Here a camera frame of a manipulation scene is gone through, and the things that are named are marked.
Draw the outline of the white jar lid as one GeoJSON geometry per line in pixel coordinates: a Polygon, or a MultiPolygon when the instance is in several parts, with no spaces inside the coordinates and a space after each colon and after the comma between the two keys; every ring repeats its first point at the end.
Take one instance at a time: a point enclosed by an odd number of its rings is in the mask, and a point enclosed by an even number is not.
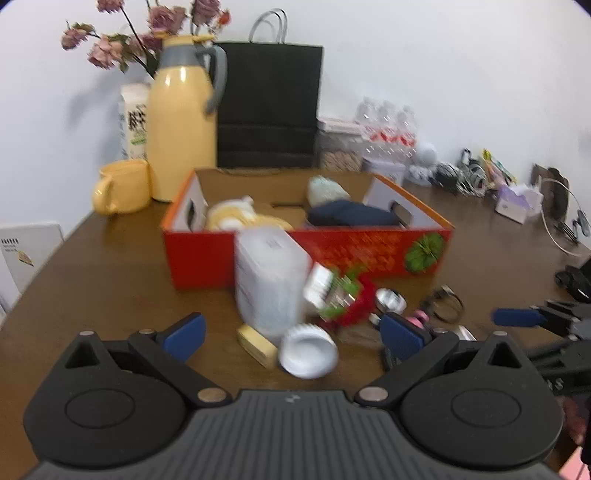
{"type": "Polygon", "coordinates": [[[280,343],[279,363],[288,374],[304,380],[327,376],[339,362],[339,350],[327,331],[313,324],[291,328],[280,343]]]}

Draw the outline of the yellow ceramic mug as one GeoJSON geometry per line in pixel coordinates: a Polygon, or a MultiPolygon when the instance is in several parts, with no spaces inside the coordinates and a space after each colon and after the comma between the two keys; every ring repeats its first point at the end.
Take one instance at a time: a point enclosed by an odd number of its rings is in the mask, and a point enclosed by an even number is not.
{"type": "Polygon", "coordinates": [[[103,216],[135,213],[151,200],[148,163],[142,159],[120,160],[103,166],[94,187],[94,211],[103,216]]]}

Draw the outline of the small yellow box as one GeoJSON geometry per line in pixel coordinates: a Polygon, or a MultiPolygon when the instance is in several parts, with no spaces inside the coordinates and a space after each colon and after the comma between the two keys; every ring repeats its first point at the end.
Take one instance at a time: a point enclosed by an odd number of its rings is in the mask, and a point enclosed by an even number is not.
{"type": "Polygon", "coordinates": [[[257,363],[269,370],[276,368],[277,354],[279,354],[276,345],[263,337],[256,329],[246,324],[238,328],[236,334],[238,335],[239,345],[257,363]]]}

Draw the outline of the yellow thermos jug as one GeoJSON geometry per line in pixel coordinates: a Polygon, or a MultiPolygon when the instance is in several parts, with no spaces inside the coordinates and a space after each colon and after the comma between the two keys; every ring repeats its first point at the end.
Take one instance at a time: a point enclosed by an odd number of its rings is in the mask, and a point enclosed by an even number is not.
{"type": "Polygon", "coordinates": [[[226,79],[226,53],[211,34],[163,41],[146,114],[154,200],[173,201],[191,172],[217,166],[217,109],[226,79]]]}

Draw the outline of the clear plastic container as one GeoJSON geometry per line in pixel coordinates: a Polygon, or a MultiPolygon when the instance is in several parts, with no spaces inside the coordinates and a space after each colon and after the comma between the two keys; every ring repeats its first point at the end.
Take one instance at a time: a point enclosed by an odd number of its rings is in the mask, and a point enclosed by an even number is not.
{"type": "Polygon", "coordinates": [[[311,257],[279,227],[235,236],[235,301],[242,321],[273,343],[303,322],[311,257]]]}

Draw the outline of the water bottle left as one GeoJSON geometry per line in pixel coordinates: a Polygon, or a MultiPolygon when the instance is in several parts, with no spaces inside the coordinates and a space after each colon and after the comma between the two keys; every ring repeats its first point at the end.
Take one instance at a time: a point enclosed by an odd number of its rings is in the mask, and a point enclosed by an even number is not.
{"type": "Polygon", "coordinates": [[[370,158],[376,155],[377,142],[380,139],[376,102],[370,97],[365,97],[356,107],[356,124],[359,125],[363,140],[363,155],[370,158]]]}

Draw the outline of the water bottle middle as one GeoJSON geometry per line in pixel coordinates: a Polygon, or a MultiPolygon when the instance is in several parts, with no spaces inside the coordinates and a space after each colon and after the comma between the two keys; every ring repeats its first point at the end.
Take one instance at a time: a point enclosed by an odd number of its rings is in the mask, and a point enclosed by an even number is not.
{"type": "Polygon", "coordinates": [[[383,101],[378,107],[379,140],[381,150],[387,158],[397,159],[398,129],[396,122],[396,107],[390,101],[383,101]]]}

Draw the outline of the clear jar of nuts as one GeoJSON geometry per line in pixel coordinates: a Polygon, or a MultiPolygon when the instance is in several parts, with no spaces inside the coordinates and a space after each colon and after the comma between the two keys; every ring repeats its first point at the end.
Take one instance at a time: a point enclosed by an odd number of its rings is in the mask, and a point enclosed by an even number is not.
{"type": "Polygon", "coordinates": [[[320,118],[315,136],[318,167],[332,172],[360,172],[363,159],[362,128],[358,123],[320,118]]]}

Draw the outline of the mint knitted ball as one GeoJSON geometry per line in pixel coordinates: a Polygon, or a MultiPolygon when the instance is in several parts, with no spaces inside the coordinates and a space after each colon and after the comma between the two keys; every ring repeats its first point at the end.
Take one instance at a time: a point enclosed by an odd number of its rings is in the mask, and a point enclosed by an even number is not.
{"type": "Polygon", "coordinates": [[[338,182],[324,176],[315,176],[308,180],[308,205],[315,208],[325,203],[349,200],[351,195],[338,182]]]}

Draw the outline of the white astronaut figurine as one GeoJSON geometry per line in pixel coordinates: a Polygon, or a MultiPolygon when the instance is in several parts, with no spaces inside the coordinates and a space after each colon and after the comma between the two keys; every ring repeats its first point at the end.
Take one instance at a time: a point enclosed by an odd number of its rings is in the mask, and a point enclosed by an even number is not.
{"type": "Polygon", "coordinates": [[[431,179],[438,163],[436,147],[429,142],[418,141],[408,169],[408,180],[419,186],[431,186],[431,179]]]}

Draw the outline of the white board with logo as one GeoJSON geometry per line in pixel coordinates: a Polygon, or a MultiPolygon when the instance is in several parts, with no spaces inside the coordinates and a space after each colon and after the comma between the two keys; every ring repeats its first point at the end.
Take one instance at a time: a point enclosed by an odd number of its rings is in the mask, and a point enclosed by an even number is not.
{"type": "Polygon", "coordinates": [[[20,294],[62,243],[62,230],[55,222],[1,227],[2,255],[20,294]]]}

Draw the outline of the water bottle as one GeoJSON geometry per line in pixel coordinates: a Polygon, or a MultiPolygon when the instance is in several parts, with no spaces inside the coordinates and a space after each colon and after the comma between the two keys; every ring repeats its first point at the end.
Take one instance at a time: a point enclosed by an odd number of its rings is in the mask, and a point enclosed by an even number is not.
{"type": "Polygon", "coordinates": [[[387,158],[397,159],[398,129],[396,122],[396,107],[390,101],[383,101],[378,107],[379,140],[381,150],[387,158]]]}
{"type": "Polygon", "coordinates": [[[377,142],[380,139],[376,102],[370,97],[365,97],[356,107],[356,124],[359,125],[363,140],[363,155],[370,158],[376,155],[377,142]]]}
{"type": "Polygon", "coordinates": [[[405,105],[397,116],[398,143],[401,153],[411,160],[416,151],[418,124],[414,110],[405,105]]]}

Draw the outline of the purple tissue pack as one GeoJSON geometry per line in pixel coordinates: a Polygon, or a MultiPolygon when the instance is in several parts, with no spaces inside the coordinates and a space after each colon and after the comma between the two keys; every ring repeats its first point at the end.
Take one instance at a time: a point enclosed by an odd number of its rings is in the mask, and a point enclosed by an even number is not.
{"type": "Polygon", "coordinates": [[[544,196],[537,187],[525,184],[504,185],[497,190],[495,212],[523,225],[540,215],[543,199],[544,196]]]}

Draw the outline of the water bottle right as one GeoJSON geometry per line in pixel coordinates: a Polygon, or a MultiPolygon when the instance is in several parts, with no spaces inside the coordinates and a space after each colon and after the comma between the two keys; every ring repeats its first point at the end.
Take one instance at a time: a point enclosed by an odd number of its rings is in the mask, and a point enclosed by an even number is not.
{"type": "Polygon", "coordinates": [[[416,151],[418,124],[414,110],[405,105],[397,116],[398,143],[401,153],[411,160],[416,151]]]}

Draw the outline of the white milk carton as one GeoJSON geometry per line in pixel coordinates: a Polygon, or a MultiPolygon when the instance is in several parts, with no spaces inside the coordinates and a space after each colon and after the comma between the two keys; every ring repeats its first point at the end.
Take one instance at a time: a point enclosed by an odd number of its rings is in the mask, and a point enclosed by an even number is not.
{"type": "Polygon", "coordinates": [[[118,120],[121,157],[124,160],[146,159],[146,109],[149,86],[144,83],[121,87],[118,120]]]}

